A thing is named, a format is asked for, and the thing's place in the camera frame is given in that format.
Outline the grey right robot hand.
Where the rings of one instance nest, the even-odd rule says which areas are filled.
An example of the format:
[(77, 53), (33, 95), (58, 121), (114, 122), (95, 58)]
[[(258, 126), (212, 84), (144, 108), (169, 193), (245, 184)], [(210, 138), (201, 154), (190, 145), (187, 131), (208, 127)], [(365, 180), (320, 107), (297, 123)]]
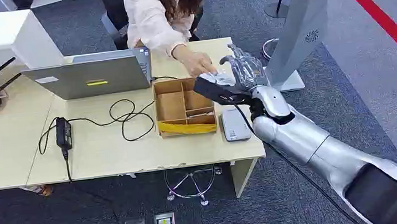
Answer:
[(219, 64), (230, 64), (235, 79), (235, 88), (239, 91), (250, 91), (258, 86), (268, 86), (269, 81), (265, 74), (262, 62), (256, 57), (241, 50), (234, 44), (228, 44), (233, 55), (220, 59)]

